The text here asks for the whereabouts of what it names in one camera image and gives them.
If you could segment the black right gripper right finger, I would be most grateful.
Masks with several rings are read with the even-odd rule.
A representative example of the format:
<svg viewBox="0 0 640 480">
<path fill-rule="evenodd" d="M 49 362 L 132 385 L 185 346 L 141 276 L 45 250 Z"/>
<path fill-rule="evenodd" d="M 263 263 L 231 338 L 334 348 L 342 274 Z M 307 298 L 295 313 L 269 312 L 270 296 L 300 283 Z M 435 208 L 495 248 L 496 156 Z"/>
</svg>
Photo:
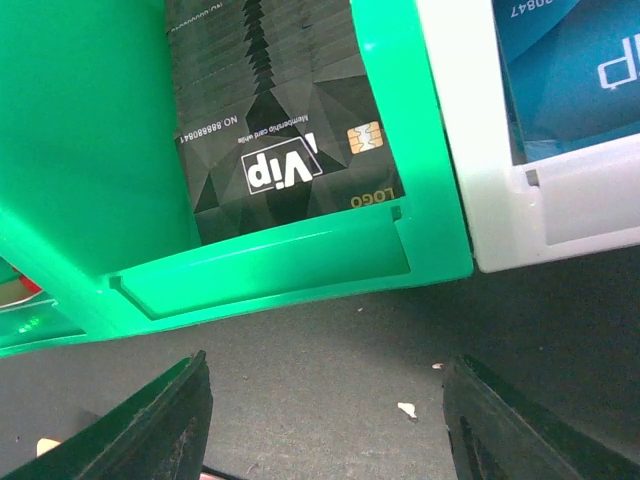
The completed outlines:
<svg viewBox="0 0 640 480">
<path fill-rule="evenodd" d="M 639 464 L 574 429 L 470 356 L 444 369 L 459 479 L 637 479 Z"/>
</svg>

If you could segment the tan leather card holder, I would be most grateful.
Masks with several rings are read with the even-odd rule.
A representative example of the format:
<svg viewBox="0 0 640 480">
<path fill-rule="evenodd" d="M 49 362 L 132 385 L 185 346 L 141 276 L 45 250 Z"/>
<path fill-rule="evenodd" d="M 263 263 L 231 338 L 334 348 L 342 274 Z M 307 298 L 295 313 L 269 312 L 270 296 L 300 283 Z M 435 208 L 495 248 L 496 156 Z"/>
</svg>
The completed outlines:
<svg viewBox="0 0 640 480">
<path fill-rule="evenodd" d="M 53 448 L 59 446 L 61 441 L 50 439 L 50 438 L 41 438 L 36 443 L 36 456 L 40 457 L 45 453 L 49 452 Z M 232 480 L 235 479 L 235 476 L 231 474 L 227 474 L 218 470 L 214 470 L 210 467 L 204 466 L 200 473 L 200 480 Z"/>
</svg>

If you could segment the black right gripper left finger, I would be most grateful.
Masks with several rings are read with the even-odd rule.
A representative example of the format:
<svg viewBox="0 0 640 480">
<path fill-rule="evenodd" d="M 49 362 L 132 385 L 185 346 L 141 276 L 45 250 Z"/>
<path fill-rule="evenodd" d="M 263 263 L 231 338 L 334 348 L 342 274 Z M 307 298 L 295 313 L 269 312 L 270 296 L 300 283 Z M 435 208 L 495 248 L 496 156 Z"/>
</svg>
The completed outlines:
<svg viewBox="0 0 640 480">
<path fill-rule="evenodd" d="M 198 479 L 213 397 L 206 353 L 179 361 L 7 479 Z"/>
</svg>

